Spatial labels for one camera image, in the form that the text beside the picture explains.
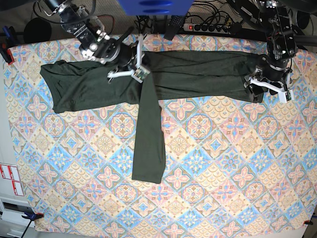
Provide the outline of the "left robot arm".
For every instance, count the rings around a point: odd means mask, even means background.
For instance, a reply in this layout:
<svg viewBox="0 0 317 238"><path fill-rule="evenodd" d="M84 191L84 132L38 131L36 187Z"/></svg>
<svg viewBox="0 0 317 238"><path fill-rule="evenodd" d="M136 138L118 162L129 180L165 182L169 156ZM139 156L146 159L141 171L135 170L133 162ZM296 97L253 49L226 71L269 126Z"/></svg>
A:
<svg viewBox="0 0 317 238"><path fill-rule="evenodd" d="M265 92L278 95L280 102L294 99L291 90L291 63L298 46L316 46L315 36L303 35L292 24L288 9L317 13L315 0L230 0L249 26L264 32L267 54L259 56L255 70L245 76L244 87L249 91L253 103L260 103Z"/></svg>

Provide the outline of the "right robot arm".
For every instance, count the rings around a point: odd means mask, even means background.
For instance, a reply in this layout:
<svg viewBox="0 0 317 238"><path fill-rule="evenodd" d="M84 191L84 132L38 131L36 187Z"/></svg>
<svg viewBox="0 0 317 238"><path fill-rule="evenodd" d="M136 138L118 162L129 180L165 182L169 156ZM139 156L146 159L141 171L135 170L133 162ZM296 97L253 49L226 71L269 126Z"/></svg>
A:
<svg viewBox="0 0 317 238"><path fill-rule="evenodd" d="M60 21L51 21L38 15L35 6L40 8L40 2L34 3L34 14L51 24L60 25L65 32L72 34L80 43L80 52L84 59L100 64L114 63L115 69L107 74L108 82L119 77L130 76L142 83L150 74L150 70L143 64L143 35L130 45L123 41L133 32L129 27L118 39L112 38L105 31L104 24L94 16L96 1L92 1L92 9L85 6L76 6L70 0L45 0L44 3L51 11L47 16L57 14Z"/></svg>

